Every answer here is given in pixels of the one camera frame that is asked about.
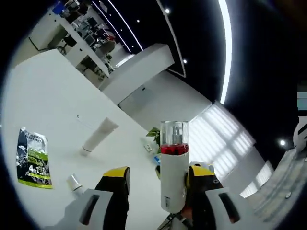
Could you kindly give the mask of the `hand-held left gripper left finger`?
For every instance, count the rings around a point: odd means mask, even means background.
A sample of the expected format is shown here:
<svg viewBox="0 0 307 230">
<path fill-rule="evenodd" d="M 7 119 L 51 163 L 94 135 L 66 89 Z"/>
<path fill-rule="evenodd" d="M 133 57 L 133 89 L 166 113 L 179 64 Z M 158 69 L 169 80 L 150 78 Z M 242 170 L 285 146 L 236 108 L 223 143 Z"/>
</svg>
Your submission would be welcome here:
<svg viewBox="0 0 307 230">
<path fill-rule="evenodd" d="M 65 207 L 64 217 L 49 230 L 124 230 L 129 210 L 130 168 L 105 172 Z"/>
</svg>

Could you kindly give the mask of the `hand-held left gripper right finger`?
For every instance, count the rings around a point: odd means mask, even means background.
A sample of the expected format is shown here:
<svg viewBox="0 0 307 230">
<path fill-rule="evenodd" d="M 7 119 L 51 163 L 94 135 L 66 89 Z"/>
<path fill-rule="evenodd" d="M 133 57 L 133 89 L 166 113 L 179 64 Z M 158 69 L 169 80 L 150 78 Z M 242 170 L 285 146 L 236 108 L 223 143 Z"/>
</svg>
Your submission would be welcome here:
<svg viewBox="0 0 307 230">
<path fill-rule="evenodd" d="M 187 208 L 193 230 L 265 230 L 248 201 L 223 187 L 209 168 L 189 166 Z"/>
</svg>

